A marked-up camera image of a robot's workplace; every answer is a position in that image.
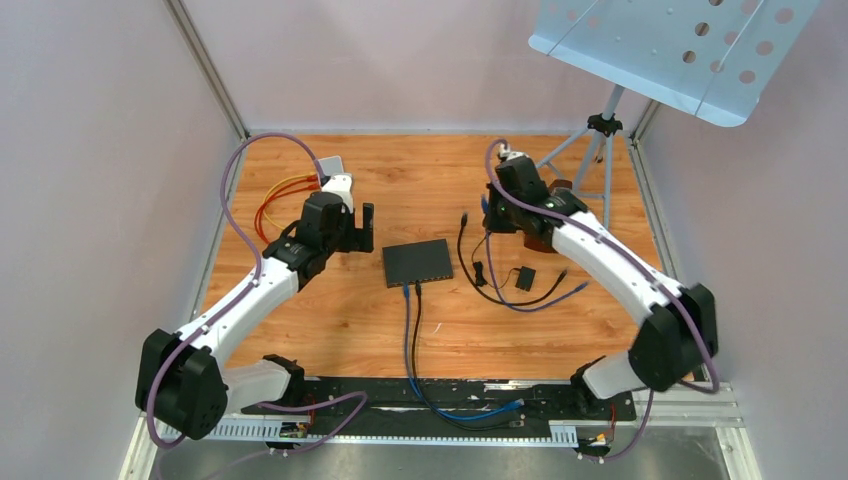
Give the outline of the black network switch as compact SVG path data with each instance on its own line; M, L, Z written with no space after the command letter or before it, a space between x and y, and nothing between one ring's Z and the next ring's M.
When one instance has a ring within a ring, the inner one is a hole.
M434 239L382 248L387 288L454 277L446 239Z

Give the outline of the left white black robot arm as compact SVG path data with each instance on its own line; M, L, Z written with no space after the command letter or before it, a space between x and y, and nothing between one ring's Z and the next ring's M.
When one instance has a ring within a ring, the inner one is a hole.
M283 413L301 411L305 373L295 361L268 354L246 367L228 368L229 358L278 306L326 267L335 253L374 249L371 203L362 206L362 227L339 193L314 193L301 216L279 238L256 254L256 266L213 307L177 331L153 331L144 341L135 394L146 415L148 433L162 448L156 425L176 430L178 438L200 440L227 414L271 402Z

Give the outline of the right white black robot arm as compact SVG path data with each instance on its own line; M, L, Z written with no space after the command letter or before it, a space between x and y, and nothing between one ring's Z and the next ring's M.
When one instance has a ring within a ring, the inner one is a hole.
M631 316L638 332L631 346L578 369L571 403L596 417L611 397L642 389L664 392L718 352L715 297L702 284L685 286L656 270L615 238L567 188L553 188L523 152L502 147L488 158L489 206L485 227L523 232L567 257L607 290Z

